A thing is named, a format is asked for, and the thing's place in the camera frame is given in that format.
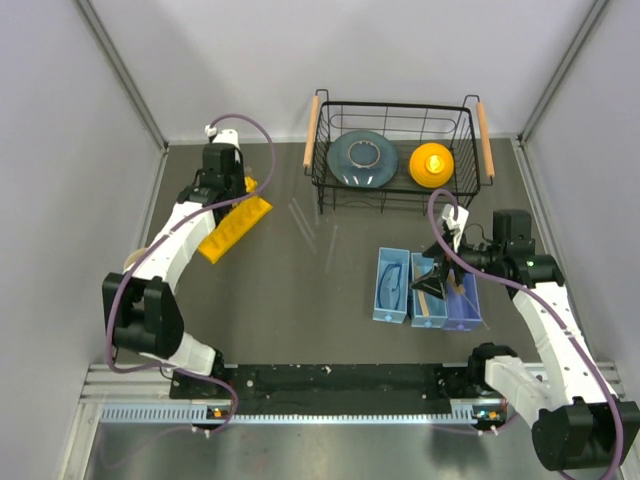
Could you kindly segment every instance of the yellow object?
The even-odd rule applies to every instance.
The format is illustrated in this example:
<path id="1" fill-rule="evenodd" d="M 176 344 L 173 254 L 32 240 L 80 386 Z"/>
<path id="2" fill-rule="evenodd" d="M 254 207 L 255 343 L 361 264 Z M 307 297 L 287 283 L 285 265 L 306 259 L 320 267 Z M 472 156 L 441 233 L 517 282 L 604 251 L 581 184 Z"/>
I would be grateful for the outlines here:
<path id="1" fill-rule="evenodd" d="M 439 143 L 425 143 L 416 148 L 409 160 L 409 173 L 418 185 L 441 187 L 453 175 L 453 155 Z"/>
<path id="2" fill-rule="evenodd" d="M 251 177 L 244 177 L 244 182 L 249 193 L 255 191 L 258 185 L 258 182 Z M 272 208 L 269 202 L 258 196 L 240 202 L 202 241 L 198 251 L 211 263 L 216 263 Z"/>

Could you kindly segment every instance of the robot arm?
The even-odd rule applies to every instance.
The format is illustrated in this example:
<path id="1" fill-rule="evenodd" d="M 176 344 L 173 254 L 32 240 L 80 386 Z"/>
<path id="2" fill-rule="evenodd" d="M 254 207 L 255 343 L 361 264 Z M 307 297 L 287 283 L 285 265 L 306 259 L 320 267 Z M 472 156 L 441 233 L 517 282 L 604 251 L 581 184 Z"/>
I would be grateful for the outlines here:
<path id="1" fill-rule="evenodd" d="M 196 249 L 231 207 L 198 215 L 176 232 L 172 227 L 203 207 L 246 194 L 237 132 L 214 130 L 207 134 L 210 143 L 203 151 L 203 168 L 193 184 L 180 193 L 169 220 L 156 236 L 156 240 L 167 234 L 169 238 L 140 264 L 127 284 L 113 343 L 200 375 L 223 376 L 222 354 L 185 332 L 174 297 L 178 280 Z M 103 282 L 105 321 L 123 276 L 110 273 Z"/>
<path id="2" fill-rule="evenodd" d="M 493 240 L 478 247 L 467 244 L 464 228 L 468 212 L 447 205 L 442 214 L 443 237 L 451 248 L 474 268 L 524 284 L 560 315 L 566 329 L 526 292 L 508 288 L 524 318 L 548 375 L 534 377 L 509 347 L 483 344 L 469 358 L 468 381 L 482 389 L 499 392 L 532 429 L 534 448 L 549 470 L 607 466 L 613 456 L 615 428 L 602 388 L 585 360 L 570 341 L 588 353 L 582 332 L 571 312 L 564 277 L 550 255 L 535 253 L 531 216 L 519 210 L 494 212 Z M 425 256 L 433 257 L 434 269 L 413 282 L 418 288 L 444 298 L 453 270 L 460 285 L 465 272 L 436 243 Z M 615 398 L 615 392 L 606 383 Z M 640 410 L 635 402 L 616 399 L 623 423 L 623 459 L 640 429 Z"/>

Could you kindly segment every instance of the floor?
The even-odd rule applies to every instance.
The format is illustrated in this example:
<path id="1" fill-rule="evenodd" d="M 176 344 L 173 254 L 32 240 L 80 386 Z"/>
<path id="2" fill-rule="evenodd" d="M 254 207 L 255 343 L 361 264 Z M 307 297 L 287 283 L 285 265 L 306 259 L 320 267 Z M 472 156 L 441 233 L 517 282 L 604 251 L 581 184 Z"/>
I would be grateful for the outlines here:
<path id="1" fill-rule="evenodd" d="M 264 178 L 267 146 L 242 148 L 247 173 Z M 494 210 L 530 210 L 510 141 L 494 140 L 492 149 L 495 185 L 470 207 L 470 222 L 488 232 Z M 435 241 L 433 233 L 419 210 L 343 206 L 318 215 L 303 150 L 303 144 L 277 145 L 276 174 L 263 194 L 273 210 L 216 265 L 196 254 L 184 271 L 177 300 L 189 333 L 220 349 L 229 363 L 460 362 L 487 341 L 538 361 L 504 288 L 486 282 L 479 284 L 486 325 L 474 332 L 373 321 L 378 249 L 420 252 Z M 201 152 L 200 146 L 171 148 L 150 239 L 201 166 Z M 479 229 L 470 229 L 469 238 L 479 241 Z"/>
<path id="2" fill-rule="evenodd" d="M 530 205 L 508 140 L 492 141 L 497 177 L 471 205 L 471 222 L 490 232 L 492 211 Z M 229 363 L 461 362 L 486 341 L 538 361 L 527 327 L 503 288 L 480 283 L 486 326 L 471 333 L 374 322 L 378 248 L 421 251 L 434 241 L 420 211 L 338 207 L 317 215 L 304 146 L 279 144 L 278 168 L 263 197 L 271 211 L 216 265 L 196 255 L 177 299 L 187 331 Z M 243 146 L 247 173 L 264 178 L 265 145 Z M 201 147 L 172 147 L 150 236 L 199 167 Z M 479 229 L 469 232 L 479 240 Z M 121 359 L 136 361 L 124 352 Z M 463 478 L 555 479 L 543 469 L 519 420 L 478 439 L 425 426 L 236 426 L 204 441 L 191 433 L 157 439 L 165 426 L 101 426 L 85 480 Z M 146 448 L 149 439 L 150 448 Z M 133 454 L 117 469 L 107 469 Z M 581 472 L 580 479 L 601 472 Z"/>

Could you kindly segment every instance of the yellow bowl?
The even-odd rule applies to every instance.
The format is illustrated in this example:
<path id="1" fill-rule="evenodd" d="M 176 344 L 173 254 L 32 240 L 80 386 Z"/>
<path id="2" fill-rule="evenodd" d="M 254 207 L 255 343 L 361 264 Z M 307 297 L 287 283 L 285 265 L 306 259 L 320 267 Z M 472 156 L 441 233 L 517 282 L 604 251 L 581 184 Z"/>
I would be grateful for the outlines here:
<path id="1" fill-rule="evenodd" d="M 409 160 L 409 173 L 418 185 L 441 187 L 453 175 L 453 155 L 439 143 L 425 143 L 416 148 Z"/>

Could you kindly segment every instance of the yellow drying rack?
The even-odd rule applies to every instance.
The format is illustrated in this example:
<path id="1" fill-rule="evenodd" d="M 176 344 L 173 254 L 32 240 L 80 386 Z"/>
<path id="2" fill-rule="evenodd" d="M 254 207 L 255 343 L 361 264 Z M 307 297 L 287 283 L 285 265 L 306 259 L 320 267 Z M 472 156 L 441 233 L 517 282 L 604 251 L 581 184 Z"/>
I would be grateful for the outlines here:
<path id="1" fill-rule="evenodd" d="M 249 193 L 255 191 L 258 186 L 258 182 L 251 177 L 244 177 L 244 183 Z M 216 263 L 272 208 L 269 202 L 257 195 L 240 202 L 202 241 L 198 251 L 211 263 Z"/>

